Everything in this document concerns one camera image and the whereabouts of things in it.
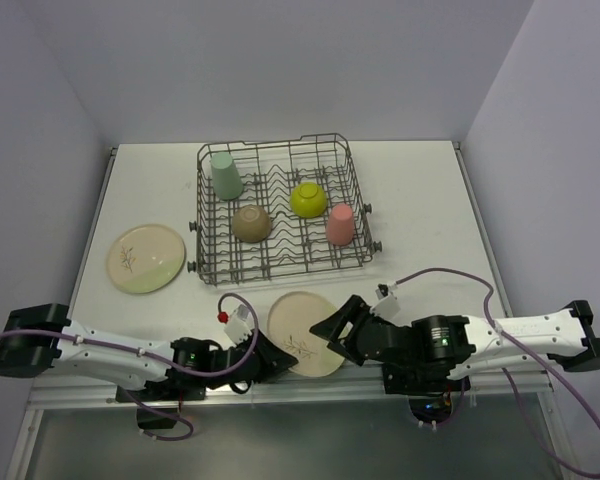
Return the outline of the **large pink green plate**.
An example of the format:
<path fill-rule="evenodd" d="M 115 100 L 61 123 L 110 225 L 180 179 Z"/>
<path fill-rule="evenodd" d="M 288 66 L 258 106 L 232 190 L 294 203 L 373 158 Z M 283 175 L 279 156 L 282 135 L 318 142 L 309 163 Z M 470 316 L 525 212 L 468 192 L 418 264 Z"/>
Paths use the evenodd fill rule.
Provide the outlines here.
<path fill-rule="evenodd" d="M 310 328 L 326 320 L 338 308 L 324 297 L 295 291 L 279 297 L 269 310 L 267 337 L 298 363 L 290 370 L 308 378 L 333 374 L 344 358 L 327 348 L 327 342 L 310 333 Z"/>

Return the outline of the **pink cup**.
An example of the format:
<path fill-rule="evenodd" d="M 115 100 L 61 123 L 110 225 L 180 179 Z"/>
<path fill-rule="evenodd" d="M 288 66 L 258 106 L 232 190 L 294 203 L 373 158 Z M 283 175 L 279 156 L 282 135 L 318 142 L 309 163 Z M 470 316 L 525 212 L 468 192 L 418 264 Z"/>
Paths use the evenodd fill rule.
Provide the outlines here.
<path fill-rule="evenodd" d="M 345 246 L 352 242 L 354 234 L 355 223 L 352 208 L 344 203 L 335 205 L 327 221 L 327 241 L 335 246 Z"/>

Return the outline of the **lime green bowl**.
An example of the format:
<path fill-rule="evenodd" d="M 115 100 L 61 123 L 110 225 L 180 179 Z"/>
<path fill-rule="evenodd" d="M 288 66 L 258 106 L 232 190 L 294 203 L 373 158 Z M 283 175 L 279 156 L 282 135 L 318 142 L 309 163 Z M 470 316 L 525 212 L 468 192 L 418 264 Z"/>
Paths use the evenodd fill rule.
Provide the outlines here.
<path fill-rule="evenodd" d="M 316 218 L 327 208 L 325 190 L 316 183 L 304 182 L 297 185 L 290 197 L 291 210 L 301 218 Z"/>

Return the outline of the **black bowl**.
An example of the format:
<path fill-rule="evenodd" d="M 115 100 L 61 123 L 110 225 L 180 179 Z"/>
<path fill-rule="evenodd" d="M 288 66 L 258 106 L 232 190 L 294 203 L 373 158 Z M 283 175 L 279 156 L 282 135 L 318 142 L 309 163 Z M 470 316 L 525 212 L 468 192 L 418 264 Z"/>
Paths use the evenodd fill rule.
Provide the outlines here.
<path fill-rule="evenodd" d="M 242 242 L 258 243 L 270 235 L 272 222 L 263 207 L 249 204 L 239 208 L 232 216 L 231 230 Z"/>

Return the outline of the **small cream plate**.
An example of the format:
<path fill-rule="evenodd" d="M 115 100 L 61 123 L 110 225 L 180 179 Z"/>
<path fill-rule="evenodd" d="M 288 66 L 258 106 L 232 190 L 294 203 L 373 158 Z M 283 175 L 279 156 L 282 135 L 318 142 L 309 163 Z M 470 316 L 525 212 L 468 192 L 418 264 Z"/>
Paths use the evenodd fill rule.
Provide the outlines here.
<path fill-rule="evenodd" d="M 166 287 L 181 272 L 186 246 L 181 235 L 161 224 L 136 226 L 110 246 L 105 266 L 111 283 L 131 295 Z"/>

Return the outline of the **grey wire dish rack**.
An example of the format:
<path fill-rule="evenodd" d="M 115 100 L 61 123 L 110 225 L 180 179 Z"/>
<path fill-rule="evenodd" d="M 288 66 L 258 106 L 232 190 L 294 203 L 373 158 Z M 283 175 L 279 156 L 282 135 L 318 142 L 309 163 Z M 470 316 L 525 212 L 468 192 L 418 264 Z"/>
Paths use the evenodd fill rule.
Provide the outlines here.
<path fill-rule="evenodd" d="M 243 192 L 234 200 L 221 200 L 213 190 L 211 159 L 216 154 L 230 155 L 237 166 Z M 328 207 L 352 208 L 354 236 L 349 245 L 328 242 L 327 214 L 304 219 L 293 213 L 292 191 L 304 182 L 325 191 Z M 262 207 L 272 222 L 270 235 L 259 243 L 244 243 L 231 229 L 233 215 L 247 205 Z M 372 236 L 371 212 L 349 142 L 338 133 L 207 143 L 197 153 L 196 218 L 189 224 L 196 235 L 196 255 L 187 269 L 205 284 L 220 286 L 359 268 L 382 249 Z"/>

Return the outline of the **pale green cup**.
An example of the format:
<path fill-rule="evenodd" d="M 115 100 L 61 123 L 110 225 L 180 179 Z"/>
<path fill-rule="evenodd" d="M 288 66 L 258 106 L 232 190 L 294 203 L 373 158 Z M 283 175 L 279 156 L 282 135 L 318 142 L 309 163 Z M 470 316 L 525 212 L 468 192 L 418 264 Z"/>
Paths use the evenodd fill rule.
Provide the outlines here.
<path fill-rule="evenodd" d="M 243 192 L 243 183 L 233 157 L 228 152 L 211 156 L 211 180 L 215 194 L 220 200 L 230 201 Z"/>

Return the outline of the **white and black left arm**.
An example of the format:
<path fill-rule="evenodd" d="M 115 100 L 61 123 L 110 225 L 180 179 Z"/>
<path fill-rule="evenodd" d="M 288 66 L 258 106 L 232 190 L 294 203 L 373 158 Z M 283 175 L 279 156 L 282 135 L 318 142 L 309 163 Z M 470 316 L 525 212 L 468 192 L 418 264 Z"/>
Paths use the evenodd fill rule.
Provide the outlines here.
<path fill-rule="evenodd" d="M 218 319 L 232 342 L 211 339 L 141 340 L 87 327 L 68 317 L 65 305 L 11 312 L 0 334 L 0 376 L 35 378 L 45 372 L 102 380 L 147 399 L 182 392 L 273 381 L 297 364 L 249 322 L 239 305 Z"/>

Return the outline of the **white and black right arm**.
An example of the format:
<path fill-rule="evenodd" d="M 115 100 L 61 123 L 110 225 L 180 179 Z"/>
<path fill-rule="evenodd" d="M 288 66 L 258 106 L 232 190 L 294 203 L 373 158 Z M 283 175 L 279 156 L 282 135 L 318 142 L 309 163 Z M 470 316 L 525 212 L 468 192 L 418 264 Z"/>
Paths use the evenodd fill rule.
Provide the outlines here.
<path fill-rule="evenodd" d="M 433 315 L 398 326 L 392 320 L 399 311 L 392 293 L 375 305 L 353 295 L 309 331 L 352 363 L 380 363 L 389 395 L 468 390 L 471 376 L 480 372 L 527 368 L 541 361 L 566 372 L 600 370 L 600 337 L 593 331 L 593 313 L 584 300 L 548 315 L 494 321 Z"/>

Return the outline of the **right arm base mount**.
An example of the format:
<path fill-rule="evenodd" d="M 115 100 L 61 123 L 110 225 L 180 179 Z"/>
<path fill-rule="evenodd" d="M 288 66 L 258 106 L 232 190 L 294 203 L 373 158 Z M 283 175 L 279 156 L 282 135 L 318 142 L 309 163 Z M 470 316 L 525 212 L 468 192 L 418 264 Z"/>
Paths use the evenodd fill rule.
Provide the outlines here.
<path fill-rule="evenodd" d="M 415 371 L 390 364 L 381 366 L 384 392 L 405 396 L 409 413 L 419 429 L 436 432 L 459 412 L 471 388 L 468 377 L 460 380 L 426 379 Z"/>

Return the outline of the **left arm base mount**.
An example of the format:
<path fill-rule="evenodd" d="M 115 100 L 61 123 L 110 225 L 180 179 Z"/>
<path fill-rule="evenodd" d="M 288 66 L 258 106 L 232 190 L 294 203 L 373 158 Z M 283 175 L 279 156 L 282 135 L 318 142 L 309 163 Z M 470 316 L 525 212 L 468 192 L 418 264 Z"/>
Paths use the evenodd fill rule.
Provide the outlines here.
<path fill-rule="evenodd" d="M 206 397 L 206 388 L 200 384 L 186 382 L 147 382 L 140 390 L 116 387 L 115 401 L 136 407 L 136 424 L 148 436 L 161 436 L 176 427 L 182 418 L 185 401 L 201 401 Z"/>

